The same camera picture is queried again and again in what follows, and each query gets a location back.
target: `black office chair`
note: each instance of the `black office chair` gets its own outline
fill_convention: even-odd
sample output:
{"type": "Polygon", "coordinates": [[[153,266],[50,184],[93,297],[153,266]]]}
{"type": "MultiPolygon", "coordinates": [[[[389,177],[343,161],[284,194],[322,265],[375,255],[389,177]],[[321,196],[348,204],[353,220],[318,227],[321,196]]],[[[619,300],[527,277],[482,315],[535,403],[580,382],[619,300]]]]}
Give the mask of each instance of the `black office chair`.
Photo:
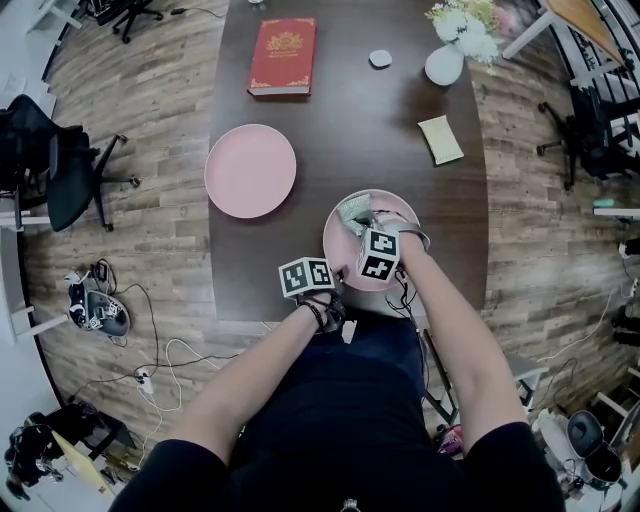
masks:
{"type": "Polygon", "coordinates": [[[59,127],[28,96],[18,96],[6,111],[0,111],[0,129],[0,188],[9,188],[12,193],[18,229],[22,227],[22,208],[46,202],[51,227],[61,231],[73,224],[94,199],[102,226],[113,231],[113,224],[107,223],[104,216],[102,183],[140,185],[135,177],[103,176],[116,142],[127,141],[124,135],[113,137],[94,169],[92,162],[100,150],[90,146],[82,126],[59,127]],[[26,169],[29,169],[28,179],[25,179],[26,169]],[[37,189],[37,175],[44,172],[47,173],[46,192],[26,197],[33,189],[32,178],[37,189]]]}
{"type": "Polygon", "coordinates": [[[164,18],[160,11],[147,9],[147,6],[152,1],[153,0],[114,0],[110,9],[96,16],[96,21],[98,22],[98,25],[103,26],[127,11],[127,13],[113,26],[113,33],[117,34],[120,32],[118,27],[126,21],[127,25],[124,28],[124,32],[122,32],[122,42],[124,44],[129,44],[129,41],[131,41],[129,31],[131,30],[133,22],[140,14],[150,14],[155,16],[158,21],[161,21],[164,18]]]}
{"type": "Polygon", "coordinates": [[[113,224],[106,221],[102,204],[103,183],[129,183],[140,186],[140,180],[103,176],[105,167],[116,142],[127,142],[124,135],[114,135],[95,168],[95,158],[90,152],[89,136],[83,133],[73,147],[61,146],[56,137],[50,142],[50,169],[47,175],[47,210],[54,231],[62,231],[73,224],[89,207],[93,199],[98,208],[102,227],[113,231],[113,224]]]}
{"type": "Polygon", "coordinates": [[[49,141],[58,136],[61,144],[72,144],[81,133],[82,126],[58,126],[25,95],[0,110],[0,191],[14,200],[18,228],[22,227],[21,208],[46,202],[39,176],[49,168],[49,141]]]}
{"type": "Polygon", "coordinates": [[[632,145],[632,135],[638,135],[637,128],[629,125],[625,118],[624,130],[613,135],[611,121],[620,117],[619,109],[601,102],[594,88],[581,90],[571,87],[571,102],[574,115],[563,120],[547,102],[540,103],[540,112],[549,112],[561,139],[536,147],[539,156],[547,149],[565,146],[569,155],[569,169],[564,181],[565,190],[571,190],[575,183],[576,163],[591,176],[606,180],[609,174],[628,176],[628,170],[640,173],[640,157],[631,156],[619,143],[626,140],[632,145]]]}

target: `table leg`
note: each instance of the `table leg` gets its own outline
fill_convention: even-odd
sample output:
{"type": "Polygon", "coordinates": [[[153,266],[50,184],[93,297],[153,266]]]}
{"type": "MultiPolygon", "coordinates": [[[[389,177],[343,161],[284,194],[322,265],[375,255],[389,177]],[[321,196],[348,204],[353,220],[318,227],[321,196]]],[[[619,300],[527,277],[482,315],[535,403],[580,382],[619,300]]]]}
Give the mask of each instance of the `table leg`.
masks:
{"type": "Polygon", "coordinates": [[[82,28],[82,23],[80,23],[78,20],[73,19],[68,14],[65,14],[62,10],[60,10],[55,5],[51,7],[51,11],[50,12],[51,12],[51,14],[55,14],[61,20],[66,21],[72,27],[76,27],[78,29],[82,28]]]}
{"type": "Polygon", "coordinates": [[[593,80],[595,77],[604,75],[605,73],[608,73],[609,71],[613,71],[614,69],[617,69],[619,67],[620,67],[620,64],[618,64],[615,60],[610,60],[609,62],[606,62],[601,66],[598,66],[597,68],[587,71],[582,75],[578,75],[569,83],[573,86],[588,87],[589,82],[593,80]]]}
{"type": "Polygon", "coordinates": [[[535,39],[540,32],[546,29],[555,20],[555,15],[547,10],[542,16],[533,22],[527,30],[525,30],[513,43],[507,46],[502,52],[502,56],[505,59],[510,59],[522,48],[528,45],[533,39],[535,39]]]}

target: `cloth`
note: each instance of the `cloth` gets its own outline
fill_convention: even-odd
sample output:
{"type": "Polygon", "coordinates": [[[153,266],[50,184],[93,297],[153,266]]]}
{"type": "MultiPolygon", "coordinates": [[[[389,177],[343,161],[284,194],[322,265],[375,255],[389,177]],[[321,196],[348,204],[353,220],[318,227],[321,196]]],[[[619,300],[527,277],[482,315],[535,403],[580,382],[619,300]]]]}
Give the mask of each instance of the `cloth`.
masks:
{"type": "Polygon", "coordinates": [[[488,433],[462,464],[436,452],[415,333],[398,323],[390,336],[392,324],[364,324],[346,346],[335,333],[314,337],[247,425],[229,468],[196,444],[163,441],[111,511],[340,512],[347,500],[361,512],[564,510],[525,423],[488,433]]]}

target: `wristband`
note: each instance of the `wristband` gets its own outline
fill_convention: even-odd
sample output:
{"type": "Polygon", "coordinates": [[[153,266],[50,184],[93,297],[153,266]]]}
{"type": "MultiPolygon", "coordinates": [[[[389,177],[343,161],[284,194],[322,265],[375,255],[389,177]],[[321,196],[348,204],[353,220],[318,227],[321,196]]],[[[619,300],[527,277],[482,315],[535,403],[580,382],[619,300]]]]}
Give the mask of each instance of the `wristband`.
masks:
{"type": "Polygon", "coordinates": [[[311,312],[313,313],[313,316],[315,316],[316,320],[318,321],[318,330],[322,331],[322,329],[324,329],[325,324],[322,321],[322,315],[320,314],[320,311],[318,311],[318,308],[307,301],[301,302],[300,305],[307,306],[311,310],[311,312]]]}

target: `pink bowl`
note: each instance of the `pink bowl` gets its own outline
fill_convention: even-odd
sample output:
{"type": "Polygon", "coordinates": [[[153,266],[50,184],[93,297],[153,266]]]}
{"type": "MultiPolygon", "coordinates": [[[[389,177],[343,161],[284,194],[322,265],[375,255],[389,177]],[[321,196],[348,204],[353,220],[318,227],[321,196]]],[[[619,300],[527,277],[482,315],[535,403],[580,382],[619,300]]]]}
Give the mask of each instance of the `pink bowl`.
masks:
{"type": "Polygon", "coordinates": [[[324,233],[322,234],[322,246],[324,248],[325,258],[329,260],[331,268],[338,268],[346,265],[349,269],[345,284],[352,288],[365,292],[382,292],[389,290],[394,286],[398,286],[398,282],[391,278],[388,283],[367,279],[356,274],[356,262],[360,253],[360,240],[351,233],[340,222],[340,214],[338,206],[347,199],[361,196],[363,194],[371,194],[371,207],[373,210],[389,210],[398,212],[405,219],[420,224],[418,217],[413,208],[402,198],[398,197],[386,190],[368,189],[354,192],[345,197],[333,209],[327,222],[324,225],[324,233]]]}

